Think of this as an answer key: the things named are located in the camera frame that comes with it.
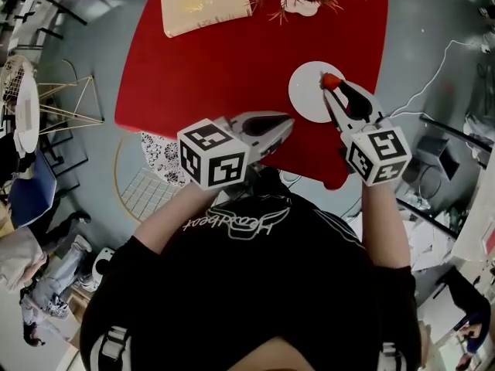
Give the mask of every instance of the red object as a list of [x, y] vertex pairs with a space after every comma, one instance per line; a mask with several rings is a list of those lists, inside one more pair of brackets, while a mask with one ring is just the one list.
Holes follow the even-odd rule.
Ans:
[[490, 254], [494, 248], [495, 248], [495, 230], [492, 231], [490, 237], [486, 241], [485, 244], [486, 254]]
[[331, 73], [323, 74], [322, 85], [327, 90], [335, 90], [341, 83], [342, 80], [339, 77]]
[[388, 0], [339, 0], [313, 17], [269, 20], [280, 0], [252, 17], [165, 36], [160, 0], [148, 0], [122, 74], [115, 122], [131, 131], [176, 138], [207, 117], [284, 111], [295, 118], [288, 140], [263, 162], [338, 189], [347, 179], [340, 133], [299, 116], [288, 81], [303, 63], [321, 60], [373, 92], [380, 71]]

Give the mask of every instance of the bag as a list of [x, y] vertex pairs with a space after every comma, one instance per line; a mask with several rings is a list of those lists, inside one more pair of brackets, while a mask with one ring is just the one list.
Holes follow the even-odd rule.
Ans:
[[[407, 363], [393, 343], [384, 343], [377, 371], [406, 371]], [[94, 343], [88, 371], [131, 371], [131, 334], [114, 325]]]

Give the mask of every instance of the gold wire frame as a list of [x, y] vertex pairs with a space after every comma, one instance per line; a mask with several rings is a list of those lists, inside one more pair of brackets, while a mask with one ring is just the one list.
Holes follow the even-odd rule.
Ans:
[[[48, 106], [46, 104], [41, 103], [42, 100], [45, 100], [47, 97], [53, 96], [56, 92], [59, 92], [65, 88], [68, 87], [76, 87], [78, 83], [84, 83], [84, 88], [83, 91], [81, 92], [79, 96], [79, 100], [77, 101], [76, 107], [74, 108], [74, 111], [67, 111], [60, 109], [58, 107], [52, 107]], [[50, 87], [55, 87], [53, 89], [50, 89], [46, 92], [40, 93], [39, 94], [39, 110], [45, 113], [49, 114], [54, 114], [63, 117], [63, 120], [60, 122], [57, 122], [56, 124], [50, 125], [48, 128], [42, 129], [39, 134], [49, 134], [53, 132], [58, 132], [58, 131], [67, 131], [69, 129], [76, 129], [76, 128], [84, 128], [84, 127], [92, 127], [94, 125], [102, 125], [104, 122], [103, 120], [98, 120], [96, 118], [88, 117], [86, 115], [78, 114], [77, 109], [79, 108], [80, 102], [83, 99], [84, 93], [86, 92], [87, 87], [91, 84], [91, 88], [93, 89], [93, 95], [94, 95], [94, 103], [97, 106], [98, 111], [101, 111], [100, 105], [98, 103], [98, 98], [96, 95], [96, 89], [94, 88], [94, 78], [93, 76], [88, 76], [81, 78], [79, 80], [75, 80], [72, 83], [39, 83], [38, 86], [50, 86]], [[74, 126], [67, 126], [66, 128], [57, 128], [61, 124], [65, 124], [66, 122], [70, 122], [73, 120], [77, 120], [80, 123], [85, 123], [81, 125], [74, 125]]]
[[10, 97], [17, 99], [21, 81], [26, 71], [32, 75], [34, 73], [31, 63], [22, 55], [14, 55], [5, 62], [0, 73], [0, 90], [3, 100]]

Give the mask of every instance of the cable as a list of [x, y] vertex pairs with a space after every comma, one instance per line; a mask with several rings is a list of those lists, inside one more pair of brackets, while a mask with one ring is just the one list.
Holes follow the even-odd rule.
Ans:
[[[459, 41], [455, 41], [455, 40], [450, 40], [450, 43], [448, 44], [448, 46], [445, 48], [444, 52], [443, 52], [443, 59], [442, 59], [442, 62], [440, 63], [440, 66], [439, 68], [436, 70], [436, 73], [435, 75], [433, 76], [433, 78], [426, 83], [426, 85], [423, 87], [423, 89], [421, 89], [419, 92], [417, 92], [416, 94], [412, 95], [411, 98], [408, 100], [408, 102], [404, 105], [404, 106], [401, 106], [401, 107], [398, 107], [396, 108], [394, 111], [392, 111], [390, 114], [388, 114], [386, 117], [388, 118], [396, 118], [399, 116], [398, 112], [399, 111], [402, 111], [404, 110], [405, 108], [407, 108], [409, 106], [409, 104], [411, 104], [411, 102], [416, 98], [418, 97], [419, 95], [423, 94], [423, 92], [425, 92], [426, 88], [428, 88], [430, 86], [430, 84], [435, 81], [436, 77], [439, 75], [440, 73], [440, 70], [442, 69], [443, 67], [443, 63], [445, 63], [446, 61], [446, 58], [447, 58], [447, 49], [449, 49], [449, 47], [453, 44], [459, 44], [461, 46], [475, 46], [477, 45], [477, 43], [461, 43]], [[415, 114], [424, 114], [424, 115], [427, 115], [426, 113], [423, 113], [421, 111], [418, 111], [418, 112], [415, 112]]]
[[361, 209], [359, 210], [359, 212], [356, 213], [355, 216], [353, 216], [352, 219], [350, 219], [349, 221], [346, 221], [346, 223], [351, 224], [359, 216], [359, 213], [361, 213]]
[[301, 175], [297, 175], [297, 177], [294, 179], [294, 180], [285, 180], [284, 179], [284, 171], [281, 170], [279, 175], [280, 175], [280, 181], [283, 182], [285, 185], [288, 185], [287, 188], [290, 189], [294, 184], [296, 184], [300, 179], [301, 179]]
[[440, 187], [442, 187], [442, 179], [440, 178], [440, 183], [439, 183], [439, 186], [438, 188], [433, 192], [433, 194], [431, 194], [430, 196], [426, 197], [423, 195], [422, 191], [421, 191], [421, 182], [423, 180], [423, 178], [425, 177], [425, 174], [426, 172], [429, 170], [429, 169], [434, 169], [436, 170], [440, 175], [442, 174], [442, 171], [440, 170], [440, 168], [438, 166], [435, 166], [435, 165], [428, 165], [426, 167], [426, 169], [421, 173], [421, 175], [419, 176], [419, 180], [418, 180], [418, 192], [419, 192], [419, 196], [421, 196], [423, 199], [425, 200], [430, 200], [431, 198], [433, 198], [439, 191], [440, 191]]
[[356, 201], [356, 202], [355, 202], [355, 203], [354, 203], [354, 204], [353, 204], [353, 205], [352, 205], [349, 209], [347, 209], [344, 213], [342, 213], [342, 215], [340, 216], [340, 218], [343, 218], [346, 214], [348, 214], [348, 212], [349, 212], [349, 211], [351, 211], [351, 209], [352, 209], [353, 207], [355, 207], [355, 205], [356, 205], [356, 204], [357, 204], [360, 200], [361, 200], [361, 197], [359, 197], [359, 198], [357, 199], [357, 201]]
[[390, 117], [390, 118], [397, 118], [397, 117], [400, 117], [401, 115], [425, 115], [430, 120], [435, 121], [433, 118], [431, 118], [429, 115], [427, 115], [426, 113], [424, 113], [422, 111], [402, 111], [401, 113], [399, 113], [393, 117]]

